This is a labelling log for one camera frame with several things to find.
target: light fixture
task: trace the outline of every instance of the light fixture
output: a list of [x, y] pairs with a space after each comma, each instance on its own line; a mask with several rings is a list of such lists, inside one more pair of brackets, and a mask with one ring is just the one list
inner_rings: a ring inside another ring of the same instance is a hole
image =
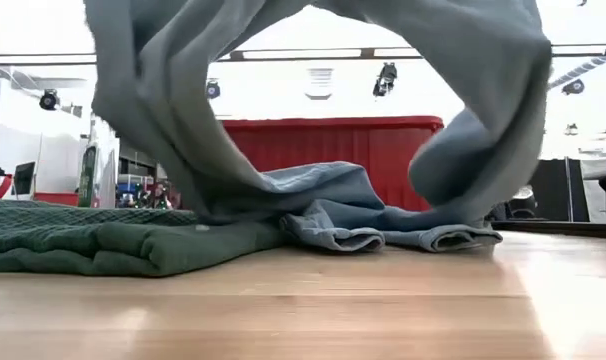
[[39, 106], [43, 110], [53, 111], [61, 103], [61, 99], [56, 95], [56, 90], [50, 89], [43, 92], [39, 100]]
[[358, 58], [360, 49], [327, 49], [327, 50], [246, 50], [243, 58], [248, 60], [267, 59], [312, 59], [312, 58]]
[[421, 57], [418, 50], [414, 48], [382, 48], [374, 49], [374, 57], [400, 58], [400, 57]]
[[210, 100], [221, 96], [221, 87], [216, 79], [208, 80], [207, 84], [205, 85], [205, 95]]
[[394, 80], [396, 80], [397, 77], [398, 72], [394, 63], [385, 63], [383, 69], [381, 69], [379, 78], [374, 84], [372, 95], [379, 97], [389, 94], [394, 89]]
[[0, 55], [0, 65], [25, 65], [25, 64], [93, 64], [96, 63], [96, 55]]
[[578, 94], [582, 93], [584, 90], [585, 90], [585, 84], [583, 83], [583, 81], [581, 79], [577, 79], [577, 80], [574, 80], [571, 83], [563, 86], [563, 89], [561, 89], [561, 92], [565, 95], [571, 95], [571, 94], [578, 95]]

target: white ceiling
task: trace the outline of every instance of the white ceiling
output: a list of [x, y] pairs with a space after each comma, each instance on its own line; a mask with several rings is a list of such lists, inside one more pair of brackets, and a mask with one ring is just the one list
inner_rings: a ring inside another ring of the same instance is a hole
[[[554, 43], [606, 42], [606, 0], [539, 0], [545, 32]], [[314, 31], [309, 24], [314, 23]], [[242, 49], [405, 46], [377, 26], [308, 7], [241, 46]], [[92, 52], [82, 0], [0, 0], [0, 51]]]

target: green quilted mat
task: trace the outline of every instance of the green quilted mat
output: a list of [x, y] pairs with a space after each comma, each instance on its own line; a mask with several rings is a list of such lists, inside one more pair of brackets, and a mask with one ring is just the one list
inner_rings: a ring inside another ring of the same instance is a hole
[[267, 223], [196, 226], [191, 212], [0, 200], [0, 272], [160, 277], [282, 245]]

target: red bin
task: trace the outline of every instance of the red bin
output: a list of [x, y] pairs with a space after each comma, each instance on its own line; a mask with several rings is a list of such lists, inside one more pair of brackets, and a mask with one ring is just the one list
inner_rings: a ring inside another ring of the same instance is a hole
[[34, 193], [34, 200], [69, 206], [79, 205], [79, 194], [74, 193]]
[[387, 205], [429, 208], [408, 184], [407, 172], [419, 147], [443, 128], [438, 117], [224, 120], [223, 125], [259, 171], [348, 161], [367, 170]]

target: gray fabric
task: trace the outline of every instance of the gray fabric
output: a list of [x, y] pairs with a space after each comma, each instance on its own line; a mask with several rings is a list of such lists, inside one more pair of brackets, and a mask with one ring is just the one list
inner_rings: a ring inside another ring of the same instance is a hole
[[[339, 251], [486, 245], [500, 236], [477, 220], [536, 167], [551, 46], [534, 0], [85, 2], [98, 58], [94, 111], [161, 161], [204, 223], [281, 217], [301, 241]], [[410, 166], [433, 210], [384, 206], [354, 164], [258, 173], [214, 118], [208, 65], [310, 3], [404, 36], [465, 102]]]

